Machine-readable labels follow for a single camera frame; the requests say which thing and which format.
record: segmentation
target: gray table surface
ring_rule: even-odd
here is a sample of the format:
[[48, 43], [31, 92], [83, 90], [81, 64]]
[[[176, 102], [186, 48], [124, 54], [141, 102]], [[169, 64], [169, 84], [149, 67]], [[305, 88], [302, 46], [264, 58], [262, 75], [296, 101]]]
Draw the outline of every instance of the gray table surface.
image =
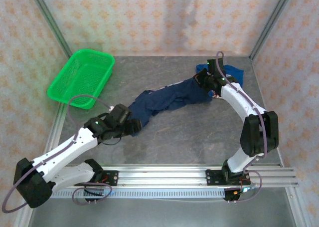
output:
[[200, 199], [196, 202], [192, 199], [184, 201], [107, 199], [96, 205], [77, 206], [71, 199], [49, 199], [33, 211], [29, 225], [29, 227], [106, 226], [294, 227], [296, 225], [285, 188], [262, 189], [255, 199], [237, 204], [227, 204], [222, 199]]
[[[191, 78], [197, 64], [211, 57], [116, 57], [113, 74], [100, 98], [109, 105], [129, 106], [144, 90], [157, 90], [168, 84]], [[244, 72], [245, 92], [263, 106], [262, 97], [249, 58], [225, 57], [224, 64]], [[106, 112], [96, 103], [91, 110], [71, 107], [80, 123]], [[73, 161], [95, 159], [100, 164], [213, 164], [221, 165], [238, 150], [243, 123], [224, 100], [185, 106], [161, 112], [136, 137], [124, 137], [114, 146], [100, 144]], [[74, 134], [68, 118], [64, 122], [60, 143]], [[269, 153], [263, 163], [280, 163], [277, 151]]]

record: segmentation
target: gray floor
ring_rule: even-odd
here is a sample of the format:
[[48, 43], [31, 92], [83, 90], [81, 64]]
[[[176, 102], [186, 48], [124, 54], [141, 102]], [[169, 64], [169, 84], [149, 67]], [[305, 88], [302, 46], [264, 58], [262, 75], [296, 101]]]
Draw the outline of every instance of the gray floor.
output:
[[224, 200], [107, 199], [77, 206], [50, 199], [36, 208], [29, 227], [294, 227], [284, 188], [263, 189], [238, 204]]
[[[109, 105], [130, 105], [144, 90], [157, 90], [171, 83], [191, 78], [197, 64], [211, 57], [116, 57], [113, 74], [100, 98]], [[251, 62], [247, 57], [226, 57], [225, 64], [243, 69], [244, 90], [263, 106]], [[96, 104], [85, 111], [71, 107], [73, 117], [84, 123], [105, 112]], [[213, 164], [220, 165], [239, 148], [242, 122], [224, 100], [189, 105], [153, 117], [137, 137], [124, 137], [115, 146], [103, 144], [89, 150], [76, 160], [79, 164], [93, 158], [100, 164]], [[74, 134], [66, 118], [60, 142]], [[264, 163], [280, 163], [272, 151]]]

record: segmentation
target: green basket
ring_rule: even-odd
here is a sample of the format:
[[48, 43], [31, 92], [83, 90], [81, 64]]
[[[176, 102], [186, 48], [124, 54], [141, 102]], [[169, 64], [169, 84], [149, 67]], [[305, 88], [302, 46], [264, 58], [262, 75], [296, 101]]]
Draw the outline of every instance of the green basket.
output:
[[[51, 99], [65, 104], [80, 94], [98, 97], [112, 74], [114, 63], [115, 59], [110, 54], [90, 49], [78, 50], [51, 83], [47, 94]], [[92, 98], [79, 97], [71, 105], [88, 110], [94, 103]]]

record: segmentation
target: blue garment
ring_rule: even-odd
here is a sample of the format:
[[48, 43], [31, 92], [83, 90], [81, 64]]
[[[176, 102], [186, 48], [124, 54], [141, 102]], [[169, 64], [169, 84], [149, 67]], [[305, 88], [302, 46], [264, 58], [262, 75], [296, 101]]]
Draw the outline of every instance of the blue garment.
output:
[[[196, 66], [196, 73], [199, 73], [202, 69], [206, 68], [208, 70], [208, 65], [207, 64], [199, 64]], [[244, 82], [244, 71], [240, 70], [234, 66], [231, 65], [224, 65], [224, 69], [226, 71], [226, 75], [230, 75], [236, 78], [238, 83], [240, 84], [241, 87], [243, 87], [243, 82]], [[213, 92], [209, 91], [208, 92], [209, 96], [213, 96]]]
[[210, 97], [194, 78], [165, 87], [157, 91], [144, 91], [129, 106], [130, 119], [139, 119], [145, 127], [151, 116], [160, 111], [176, 110], [188, 104], [210, 102]]

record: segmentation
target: patterned wallpaper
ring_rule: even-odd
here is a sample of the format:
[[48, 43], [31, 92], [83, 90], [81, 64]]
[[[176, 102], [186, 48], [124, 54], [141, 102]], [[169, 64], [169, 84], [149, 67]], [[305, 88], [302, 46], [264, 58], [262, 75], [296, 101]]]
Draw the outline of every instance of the patterned wallpaper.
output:
[[[0, 202], [12, 187], [16, 163], [41, 155], [57, 103], [46, 96], [67, 58], [33, 0], [0, 2]], [[17, 207], [17, 192], [8, 209]], [[15, 214], [0, 212], [1, 226]]]
[[267, 108], [279, 116], [280, 149], [297, 169], [319, 221], [319, 0], [290, 0], [254, 61]]
[[278, 0], [45, 0], [72, 51], [247, 56]]

